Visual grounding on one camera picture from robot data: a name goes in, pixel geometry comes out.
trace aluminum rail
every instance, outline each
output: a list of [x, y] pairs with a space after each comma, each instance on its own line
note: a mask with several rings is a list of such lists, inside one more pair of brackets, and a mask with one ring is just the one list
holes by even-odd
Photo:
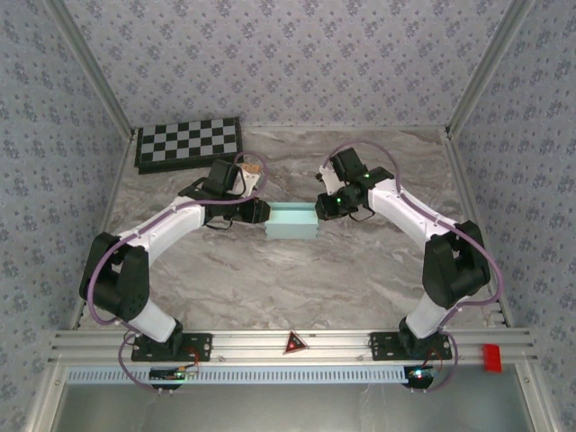
[[[419, 365], [421, 361], [372, 360], [370, 333], [396, 330], [298, 330], [308, 344], [305, 349], [284, 355], [288, 330], [188, 330], [213, 334], [210, 366], [242, 365]], [[482, 346], [498, 345], [504, 365], [536, 362], [536, 351], [527, 328], [481, 328], [450, 330], [458, 344], [461, 365], [481, 365]], [[67, 330], [56, 333], [49, 362], [71, 366], [117, 365], [122, 330]], [[131, 365], [178, 365], [130, 361]]]

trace light blue block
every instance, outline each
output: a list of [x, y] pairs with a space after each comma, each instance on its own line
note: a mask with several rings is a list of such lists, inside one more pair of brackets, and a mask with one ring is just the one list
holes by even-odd
[[265, 223], [269, 239], [311, 240], [318, 237], [314, 202], [269, 202], [270, 219]]

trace red block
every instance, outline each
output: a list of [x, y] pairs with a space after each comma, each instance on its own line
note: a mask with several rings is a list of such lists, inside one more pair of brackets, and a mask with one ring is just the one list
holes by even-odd
[[498, 345], [484, 344], [482, 352], [484, 354], [484, 370], [486, 372], [501, 373], [500, 347]]

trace white cable tray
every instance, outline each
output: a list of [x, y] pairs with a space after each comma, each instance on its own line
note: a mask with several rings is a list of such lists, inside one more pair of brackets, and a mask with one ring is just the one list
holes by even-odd
[[[407, 383], [403, 366], [201, 366], [180, 381], [149, 380], [148, 366], [129, 370], [144, 383], [184, 384], [330, 384]], [[68, 368], [68, 384], [131, 384], [119, 366]]]

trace red triangle warning sign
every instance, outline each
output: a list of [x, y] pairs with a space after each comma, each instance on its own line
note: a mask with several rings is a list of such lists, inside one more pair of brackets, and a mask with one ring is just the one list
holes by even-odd
[[308, 345], [306, 345], [306, 342], [304, 342], [302, 338], [296, 334], [295, 331], [291, 330], [290, 335], [288, 336], [288, 342], [286, 342], [286, 349], [284, 350], [284, 353], [294, 353], [296, 351], [306, 349], [307, 347]]

